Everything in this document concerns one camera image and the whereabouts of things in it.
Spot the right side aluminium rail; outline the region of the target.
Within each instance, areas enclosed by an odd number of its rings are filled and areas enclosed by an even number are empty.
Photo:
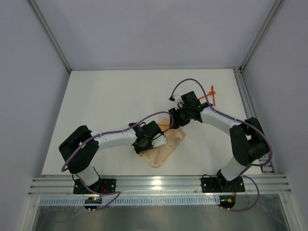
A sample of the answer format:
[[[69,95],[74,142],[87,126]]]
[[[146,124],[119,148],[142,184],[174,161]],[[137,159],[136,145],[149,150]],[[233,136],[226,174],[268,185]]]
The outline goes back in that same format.
[[[256,110],[253,105],[250,93],[248,91],[248,87],[244,79],[243,72],[238,67],[238,68],[233,69],[233,73],[235,76],[235,80],[238,86],[238,90],[241,96],[241,100],[244,106],[244,111],[245,111],[246,116],[248,118],[250,117],[257,118]],[[275,169],[272,164],[272,157],[273,157],[273,151],[272,151],[272,148],[270,148],[270,152],[264,155],[262,158],[260,158],[257,166],[260,167],[263,174],[274,174],[274,175],[276,174]]]

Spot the right frame post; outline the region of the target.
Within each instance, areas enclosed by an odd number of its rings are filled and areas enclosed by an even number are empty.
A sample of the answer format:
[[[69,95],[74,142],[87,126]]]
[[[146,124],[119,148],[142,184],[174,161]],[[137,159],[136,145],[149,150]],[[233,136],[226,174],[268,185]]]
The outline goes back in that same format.
[[[268,12],[264,22],[262,23],[262,26],[260,30],[257,33],[257,36],[255,37],[252,45],[250,46],[242,65],[240,66],[239,70],[243,72],[247,65],[249,64],[250,60],[256,53],[258,47],[260,46],[261,42],[263,41],[264,37],[266,36],[269,28],[271,27],[273,21],[275,20],[276,16],[278,15],[280,9],[282,8],[283,4],[285,3],[285,0],[275,0],[273,6],[271,7],[270,11]]]

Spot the peach cloth napkin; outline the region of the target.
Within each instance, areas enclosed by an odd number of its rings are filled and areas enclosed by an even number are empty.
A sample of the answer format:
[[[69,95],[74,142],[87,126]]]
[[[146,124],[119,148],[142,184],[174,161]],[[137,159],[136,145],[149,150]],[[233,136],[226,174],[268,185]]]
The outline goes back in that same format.
[[[139,154],[141,159],[153,168],[160,168],[168,160],[175,149],[185,139],[186,134],[182,129],[177,128],[168,130],[165,136],[167,138],[167,144]]]

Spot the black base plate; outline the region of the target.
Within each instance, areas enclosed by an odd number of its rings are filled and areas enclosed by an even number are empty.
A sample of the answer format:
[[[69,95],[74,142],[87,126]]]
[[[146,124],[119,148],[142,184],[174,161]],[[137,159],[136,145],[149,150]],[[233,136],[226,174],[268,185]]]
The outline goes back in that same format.
[[[223,177],[209,176],[204,174],[200,178],[200,182],[203,193],[245,192],[244,181],[241,177],[237,177],[231,181],[227,181]]]
[[[90,191],[83,185],[80,179],[75,180],[73,194],[111,194],[116,190],[116,179],[99,179],[98,182],[88,186]]]

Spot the orange plastic knife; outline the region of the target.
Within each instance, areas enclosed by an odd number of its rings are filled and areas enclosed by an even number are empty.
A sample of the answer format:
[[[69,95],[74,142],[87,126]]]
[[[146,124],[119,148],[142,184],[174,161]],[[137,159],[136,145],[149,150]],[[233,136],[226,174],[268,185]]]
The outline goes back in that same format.
[[[213,101],[213,105],[216,106],[216,100],[215,100],[215,94],[216,92],[214,91],[214,86],[211,86],[211,96],[212,96],[212,101]]]

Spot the aluminium rail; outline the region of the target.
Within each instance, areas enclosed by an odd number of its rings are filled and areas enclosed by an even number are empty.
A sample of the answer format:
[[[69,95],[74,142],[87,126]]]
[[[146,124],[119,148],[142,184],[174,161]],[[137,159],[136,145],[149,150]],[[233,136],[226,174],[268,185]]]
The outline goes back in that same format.
[[[257,118],[256,110],[253,105],[250,93],[248,91],[248,87],[244,79],[243,72],[238,67],[238,68],[233,69],[233,73],[235,76],[235,80],[238,86],[238,90],[241,96],[241,100],[244,106],[244,111],[245,111],[246,116],[248,118],[250,117]],[[264,155],[262,158],[260,158],[257,166],[260,167],[263,174],[274,174],[274,175],[276,174],[275,169],[272,164],[272,157],[273,157],[273,151],[272,151],[272,148],[270,148],[270,152]]]
[[[123,196],[163,196],[163,195],[219,195],[204,193],[201,189],[201,176],[103,176],[103,179],[116,179],[116,190]],[[73,195],[77,178],[71,176],[45,176],[32,181],[29,196],[69,196]],[[237,194],[276,194],[291,193],[291,187],[284,175],[250,175],[243,178],[245,192]]]

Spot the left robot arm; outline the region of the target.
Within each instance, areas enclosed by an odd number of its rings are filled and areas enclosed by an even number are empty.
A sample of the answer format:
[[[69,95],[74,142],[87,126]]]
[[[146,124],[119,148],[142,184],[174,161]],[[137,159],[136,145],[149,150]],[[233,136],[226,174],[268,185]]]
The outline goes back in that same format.
[[[130,123],[127,128],[114,131],[94,131],[83,125],[59,146],[64,159],[61,171],[78,176],[89,187],[100,180],[91,165],[97,152],[118,146],[132,146],[140,154],[164,144],[167,144],[167,138],[155,121],[148,124]]]

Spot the frame post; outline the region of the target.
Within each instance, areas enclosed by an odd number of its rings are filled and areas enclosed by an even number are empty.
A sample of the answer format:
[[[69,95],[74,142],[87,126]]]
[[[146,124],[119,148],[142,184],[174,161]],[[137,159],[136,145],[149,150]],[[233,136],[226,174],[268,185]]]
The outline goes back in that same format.
[[[45,32],[48,40],[50,41],[52,47],[54,48],[56,54],[60,58],[62,64],[64,65],[65,69],[69,74],[72,72],[72,68],[66,59],[55,35],[53,34],[51,27],[49,26],[47,20],[45,19],[45,16],[43,15],[39,5],[36,3],[35,0],[27,0],[27,3],[29,4],[31,10],[33,11],[35,17],[37,18],[38,22],[40,23],[43,31]]]
[[[260,30],[257,33],[257,36],[255,37],[252,45],[250,46],[242,65],[240,66],[239,70],[243,72],[247,65],[249,64],[250,60],[256,53],[258,47],[260,46],[261,42],[263,41],[264,37],[266,36],[269,28],[271,27],[273,21],[275,20],[276,16],[278,15],[280,9],[282,8],[283,4],[285,3],[285,0],[275,0],[273,6],[271,7],[270,11],[268,12],[264,22],[262,23],[262,26]]]

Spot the aluminium front rail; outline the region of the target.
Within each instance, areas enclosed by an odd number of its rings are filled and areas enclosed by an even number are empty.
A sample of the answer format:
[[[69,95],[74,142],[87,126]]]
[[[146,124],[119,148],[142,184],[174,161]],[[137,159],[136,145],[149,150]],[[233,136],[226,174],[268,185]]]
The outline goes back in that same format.
[[[103,176],[103,179],[116,179],[116,190],[123,196],[163,196],[163,195],[219,195],[204,193],[201,189],[201,176]],[[77,178],[71,176],[45,176],[32,181],[29,196],[69,196],[73,195]],[[243,178],[245,192],[237,194],[276,194],[291,193],[291,187],[284,175],[250,175]]]

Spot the left frame post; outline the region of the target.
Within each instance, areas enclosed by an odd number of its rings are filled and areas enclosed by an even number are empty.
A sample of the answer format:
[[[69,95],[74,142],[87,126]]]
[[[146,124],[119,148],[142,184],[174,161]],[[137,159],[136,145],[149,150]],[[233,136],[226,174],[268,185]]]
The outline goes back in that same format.
[[[27,3],[29,4],[31,10],[33,11],[35,17],[37,18],[38,22],[40,23],[43,31],[45,32],[48,40],[50,41],[52,47],[54,48],[56,54],[60,58],[62,64],[64,65],[65,69],[69,74],[72,72],[72,68],[66,59],[55,35],[53,34],[51,27],[49,26],[47,20],[45,19],[45,16],[43,15],[39,5],[36,3],[35,0],[27,0]]]

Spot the orange plastic fork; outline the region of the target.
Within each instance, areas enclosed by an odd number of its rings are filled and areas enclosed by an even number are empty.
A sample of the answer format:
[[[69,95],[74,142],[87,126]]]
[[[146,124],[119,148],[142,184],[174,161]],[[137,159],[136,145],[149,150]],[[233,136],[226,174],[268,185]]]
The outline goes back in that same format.
[[[210,91],[206,96],[208,97],[208,96],[211,96],[213,99],[215,98],[215,94],[216,94],[216,92],[215,91]],[[199,100],[201,100],[201,99],[204,99],[205,98],[205,96],[202,96],[202,97],[200,97],[200,98],[198,98]]]

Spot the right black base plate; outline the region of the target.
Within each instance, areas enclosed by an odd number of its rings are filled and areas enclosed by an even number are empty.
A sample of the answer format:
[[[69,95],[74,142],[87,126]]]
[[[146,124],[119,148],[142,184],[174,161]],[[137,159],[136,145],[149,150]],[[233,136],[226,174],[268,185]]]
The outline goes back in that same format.
[[[200,182],[203,193],[245,192],[244,181],[241,177],[237,177],[231,181],[227,181],[223,177],[209,176],[204,174],[200,178]]]

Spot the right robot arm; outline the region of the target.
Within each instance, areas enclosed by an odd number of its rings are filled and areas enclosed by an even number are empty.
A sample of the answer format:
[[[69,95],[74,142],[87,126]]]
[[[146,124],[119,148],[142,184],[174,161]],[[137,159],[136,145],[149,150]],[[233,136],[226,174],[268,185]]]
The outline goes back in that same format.
[[[175,107],[168,111],[173,118],[172,129],[181,128],[194,120],[229,135],[232,158],[216,174],[216,184],[221,191],[231,190],[240,174],[269,152],[263,130],[256,118],[238,122],[229,115],[219,113],[213,104],[200,102],[194,91],[181,96],[172,95],[169,100],[175,103]]]

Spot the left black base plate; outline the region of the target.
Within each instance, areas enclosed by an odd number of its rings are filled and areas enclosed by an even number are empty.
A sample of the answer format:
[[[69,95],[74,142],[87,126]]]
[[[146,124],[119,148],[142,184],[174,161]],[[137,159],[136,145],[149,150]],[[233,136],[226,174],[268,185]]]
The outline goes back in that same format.
[[[116,179],[99,179],[98,182],[88,186],[90,191],[83,185],[80,179],[75,180],[73,194],[111,194],[116,190]]]

